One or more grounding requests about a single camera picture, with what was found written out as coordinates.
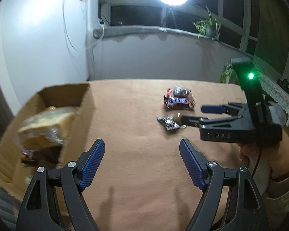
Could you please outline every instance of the human hand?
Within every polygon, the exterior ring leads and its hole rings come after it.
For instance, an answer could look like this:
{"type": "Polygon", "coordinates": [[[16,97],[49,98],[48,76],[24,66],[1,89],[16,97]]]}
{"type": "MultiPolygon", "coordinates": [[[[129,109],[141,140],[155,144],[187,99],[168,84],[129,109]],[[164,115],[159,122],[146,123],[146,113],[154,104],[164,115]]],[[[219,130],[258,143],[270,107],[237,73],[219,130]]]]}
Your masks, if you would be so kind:
{"type": "MultiPolygon", "coordinates": [[[[256,144],[238,144],[238,146],[242,165],[248,167],[248,157],[257,158],[260,148],[256,144]]],[[[261,157],[269,162],[273,180],[281,181],[289,177],[289,137],[285,131],[283,131],[283,140],[280,143],[262,149],[261,157]]]]}

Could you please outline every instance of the potted plant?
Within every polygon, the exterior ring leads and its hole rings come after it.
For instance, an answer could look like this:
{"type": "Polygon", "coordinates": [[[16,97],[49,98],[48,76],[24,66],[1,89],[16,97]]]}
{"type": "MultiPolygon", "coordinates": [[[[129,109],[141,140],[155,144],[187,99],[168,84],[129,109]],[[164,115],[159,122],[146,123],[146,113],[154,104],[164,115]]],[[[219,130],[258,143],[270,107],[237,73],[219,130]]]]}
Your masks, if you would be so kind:
{"type": "Polygon", "coordinates": [[[205,20],[200,20],[198,22],[193,22],[196,29],[199,32],[199,35],[207,36],[210,38],[216,38],[218,34],[218,38],[220,36],[220,28],[218,21],[215,16],[212,15],[212,12],[208,9],[208,18],[205,20]]]}

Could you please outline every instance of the white cable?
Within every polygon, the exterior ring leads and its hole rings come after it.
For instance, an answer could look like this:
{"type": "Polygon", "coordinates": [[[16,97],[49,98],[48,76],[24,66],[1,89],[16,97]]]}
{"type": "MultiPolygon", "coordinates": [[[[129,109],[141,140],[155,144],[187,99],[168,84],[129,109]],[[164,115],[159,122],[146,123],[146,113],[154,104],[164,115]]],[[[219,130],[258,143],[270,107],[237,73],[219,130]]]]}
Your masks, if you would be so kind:
{"type": "Polygon", "coordinates": [[[94,47],[94,46],[95,46],[96,44],[98,44],[100,41],[102,41],[102,39],[103,39],[103,37],[104,37],[104,35],[105,35],[105,28],[104,28],[104,26],[103,26],[102,24],[100,24],[101,27],[103,28],[103,33],[102,33],[101,37],[100,37],[98,40],[94,41],[92,44],[90,44],[88,47],[86,47],[84,50],[77,50],[77,49],[72,45],[72,43],[71,43],[71,41],[70,41],[70,38],[68,37],[68,34],[67,34],[66,22],[65,22],[65,15],[64,15],[64,5],[65,5],[65,0],[62,0],[62,15],[63,15],[64,34],[65,34],[65,37],[68,39],[70,45],[72,46],[72,48],[73,48],[76,52],[80,52],[80,53],[85,52],[85,51],[87,51],[88,49],[94,47]]]}

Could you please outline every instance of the green curtain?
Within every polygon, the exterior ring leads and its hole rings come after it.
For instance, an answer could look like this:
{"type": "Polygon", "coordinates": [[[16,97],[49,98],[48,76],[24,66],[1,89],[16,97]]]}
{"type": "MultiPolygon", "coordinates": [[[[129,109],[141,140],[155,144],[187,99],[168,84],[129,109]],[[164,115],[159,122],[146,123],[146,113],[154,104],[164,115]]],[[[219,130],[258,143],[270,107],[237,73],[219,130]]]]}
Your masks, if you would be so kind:
{"type": "Polygon", "coordinates": [[[282,0],[259,0],[260,22],[255,55],[281,75],[289,52],[289,14],[282,0]]]}

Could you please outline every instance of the plant pot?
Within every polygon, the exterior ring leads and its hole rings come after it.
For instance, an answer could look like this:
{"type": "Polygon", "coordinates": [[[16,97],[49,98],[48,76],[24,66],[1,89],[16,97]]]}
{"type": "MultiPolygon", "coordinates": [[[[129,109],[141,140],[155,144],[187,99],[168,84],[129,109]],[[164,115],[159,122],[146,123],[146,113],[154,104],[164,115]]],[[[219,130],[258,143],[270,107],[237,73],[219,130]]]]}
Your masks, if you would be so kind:
{"type": "Polygon", "coordinates": [[[206,34],[205,36],[210,38],[216,38],[216,27],[212,27],[211,25],[205,26],[206,34]]]}

